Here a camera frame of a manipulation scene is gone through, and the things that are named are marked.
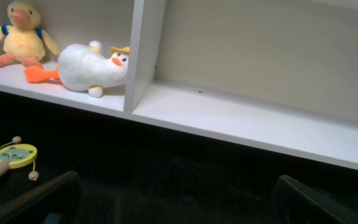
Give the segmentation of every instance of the duck beak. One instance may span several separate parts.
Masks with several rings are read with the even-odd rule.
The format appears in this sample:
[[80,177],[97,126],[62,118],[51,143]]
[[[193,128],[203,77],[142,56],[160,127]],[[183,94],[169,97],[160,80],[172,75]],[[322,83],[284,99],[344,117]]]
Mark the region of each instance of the duck beak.
[[112,58],[112,62],[114,62],[118,66],[122,66],[122,62],[118,58]]
[[26,26],[30,23],[30,15],[24,9],[16,9],[11,14],[12,21],[19,26]]

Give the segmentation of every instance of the blue backpack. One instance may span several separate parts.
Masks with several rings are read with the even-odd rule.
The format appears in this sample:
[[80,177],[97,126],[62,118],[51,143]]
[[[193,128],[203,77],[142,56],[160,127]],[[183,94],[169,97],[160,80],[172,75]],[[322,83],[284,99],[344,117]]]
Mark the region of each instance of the blue backpack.
[[[1,26],[1,31],[2,31],[3,34],[8,35],[9,33],[8,33],[8,31],[7,31],[6,26],[7,26],[7,25],[2,25],[2,26]],[[35,32],[37,33],[37,36],[42,40],[42,29],[39,28],[39,27],[36,27],[34,30],[35,30]]]

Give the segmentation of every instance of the plush toy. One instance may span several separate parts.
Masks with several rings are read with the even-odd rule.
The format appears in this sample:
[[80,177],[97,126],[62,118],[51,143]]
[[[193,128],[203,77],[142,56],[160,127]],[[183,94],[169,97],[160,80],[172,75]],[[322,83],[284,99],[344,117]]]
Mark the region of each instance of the plush toy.
[[73,91],[87,90],[93,97],[101,97],[103,88],[125,83],[128,71],[129,47],[111,47],[111,57],[106,59],[99,52],[101,44],[92,41],[89,46],[71,44],[58,59],[58,67],[48,71],[32,66],[24,70],[29,83],[39,83],[49,78],[59,78]]
[[7,15],[12,25],[0,26],[0,41],[5,38],[4,51],[0,55],[0,67],[9,65],[14,60],[20,61],[25,67],[42,65],[39,61],[45,55],[42,41],[54,54],[60,53],[60,47],[42,29],[40,13],[24,2],[12,2],[7,7]]

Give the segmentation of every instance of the yellow plush toy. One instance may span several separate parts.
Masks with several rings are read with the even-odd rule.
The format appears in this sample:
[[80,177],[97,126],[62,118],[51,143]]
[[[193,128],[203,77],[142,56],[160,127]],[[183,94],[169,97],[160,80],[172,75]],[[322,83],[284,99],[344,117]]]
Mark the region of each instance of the yellow plush toy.
[[0,67],[9,65],[14,60],[20,61],[25,67],[39,66],[45,56],[42,41],[54,54],[60,54],[60,47],[42,29],[40,13],[24,2],[12,2],[7,7],[7,14],[12,25],[0,26],[0,41],[5,38],[4,51],[0,56]]

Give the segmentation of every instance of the white duck plush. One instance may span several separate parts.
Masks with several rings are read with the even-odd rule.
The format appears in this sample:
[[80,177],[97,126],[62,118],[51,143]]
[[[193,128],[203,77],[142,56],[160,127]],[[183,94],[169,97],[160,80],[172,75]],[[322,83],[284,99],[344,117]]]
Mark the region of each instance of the white duck plush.
[[26,79],[29,83],[39,83],[59,78],[69,90],[87,90],[90,96],[101,97],[103,88],[125,84],[130,48],[111,47],[111,57],[107,59],[100,54],[100,49],[97,41],[89,46],[71,44],[60,53],[55,70],[27,67]]

